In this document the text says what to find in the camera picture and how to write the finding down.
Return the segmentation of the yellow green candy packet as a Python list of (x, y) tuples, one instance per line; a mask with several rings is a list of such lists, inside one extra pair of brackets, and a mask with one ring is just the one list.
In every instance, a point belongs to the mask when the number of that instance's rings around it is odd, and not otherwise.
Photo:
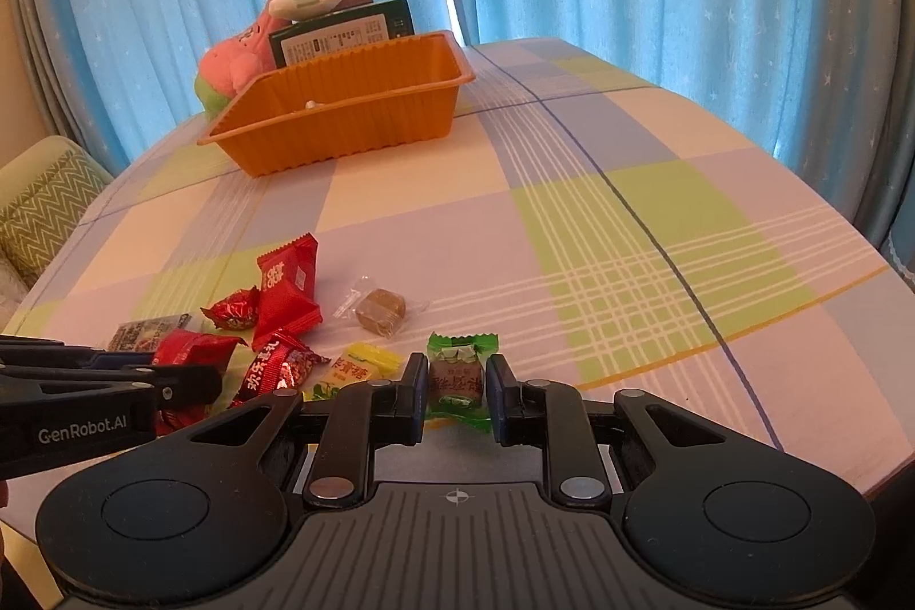
[(307, 401), (331, 400), (347, 385), (396, 379), (401, 364), (400, 354), (366, 342), (353, 342), (329, 364), (320, 378), (305, 387), (304, 398)]

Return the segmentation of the green hawthorn candy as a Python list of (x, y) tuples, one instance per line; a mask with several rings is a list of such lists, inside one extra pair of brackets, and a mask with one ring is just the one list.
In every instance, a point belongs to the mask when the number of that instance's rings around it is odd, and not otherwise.
[(486, 365), (499, 352), (495, 333), (428, 337), (427, 418), (445, 418), (490, 432), (486, 402)]

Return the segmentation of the red text snack packet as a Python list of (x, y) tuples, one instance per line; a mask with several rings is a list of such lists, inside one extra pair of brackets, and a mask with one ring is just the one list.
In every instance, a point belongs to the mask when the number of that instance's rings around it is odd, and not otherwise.
[(300, 392), (315, 368), (331, 362), (285, 331), (276, 331), (257, 350), (248, 365), (231, 407), (239, 407), (257, 396), (290, 389)]

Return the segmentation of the grey nut snack packet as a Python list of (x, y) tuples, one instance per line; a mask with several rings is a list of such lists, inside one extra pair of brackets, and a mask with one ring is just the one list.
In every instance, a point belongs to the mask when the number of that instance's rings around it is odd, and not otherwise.
[(155, 352), (158, 344), (172, 331), (183, 330), (192, 321), (191, 314), (151, 317), (118, 326), (107, 350), (109, 352)]

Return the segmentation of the clear brown candy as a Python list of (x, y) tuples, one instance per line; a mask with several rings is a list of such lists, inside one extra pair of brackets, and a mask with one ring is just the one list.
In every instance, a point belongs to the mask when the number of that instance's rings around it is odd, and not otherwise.
[(359, 326), (366, 333), (392, 339), (416, 322), (427, 310), (427, 300), (405, 296), (379, 285), (371, 276), (360, 276), (346, 289), (332, 313), (337, 324)]

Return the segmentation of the small red candy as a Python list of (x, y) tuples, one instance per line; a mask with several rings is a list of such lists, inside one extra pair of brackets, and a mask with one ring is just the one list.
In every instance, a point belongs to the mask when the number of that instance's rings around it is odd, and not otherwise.
[(251, 286), (234, 291), (211, 306), (205, 306), (202, 308), (202, 314), (217, 330), (253, 330), (259, 317), (259, 305), (261, 289)]

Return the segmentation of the red double-happiness candy packet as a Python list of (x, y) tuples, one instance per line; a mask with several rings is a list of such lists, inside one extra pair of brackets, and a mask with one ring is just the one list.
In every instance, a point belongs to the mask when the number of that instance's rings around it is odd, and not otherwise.
[(318, 241), (305, 234), (257, 259), (262, 282), (253, 334), (255, 350), (264, 347), (277, 331), (301, 337), (323, 321), (315, 297), (316, 256)]

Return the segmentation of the plaid tablecloth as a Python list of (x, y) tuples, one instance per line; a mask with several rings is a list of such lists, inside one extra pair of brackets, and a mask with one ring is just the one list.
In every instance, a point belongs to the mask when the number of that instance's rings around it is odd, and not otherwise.
[(471, 51), (448, 136), (245, 175), (196, 116), (98, 198), (9, 331), (101, 347), (318, 240), (431, 333), (495, 333), (519, 378), (636, 385), (873, 489), (913, 459), (913, 295), (813, 189), (712, 113), (555, 39)]

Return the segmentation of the orange plastic tray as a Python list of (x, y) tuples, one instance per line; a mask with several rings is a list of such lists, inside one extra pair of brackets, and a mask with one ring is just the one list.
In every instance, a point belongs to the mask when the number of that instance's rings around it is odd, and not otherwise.
[(259, 178), (445, 138), (474, 80), (448, 31), (347, 48), (257, 76), (198, 142)]

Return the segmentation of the pink starfish plush toy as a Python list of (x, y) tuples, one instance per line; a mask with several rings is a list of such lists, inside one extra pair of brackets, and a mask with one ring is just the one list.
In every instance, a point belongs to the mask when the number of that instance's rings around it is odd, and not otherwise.
[(276, 68), (272, 35), (288, 20), (262, 11), (242, 33), (216, 43), (198, 62), (194, 91), (208, 116), (222, 110), (257, 76)]

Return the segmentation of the dark green tea box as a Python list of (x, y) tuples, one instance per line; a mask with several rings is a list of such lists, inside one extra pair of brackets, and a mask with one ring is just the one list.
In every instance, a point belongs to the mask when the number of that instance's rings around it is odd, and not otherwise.
[(285, 68), (412, 34), (408, 0), (385, 0), (293, 22), (271, 33), (270, 45), (277, 68)]

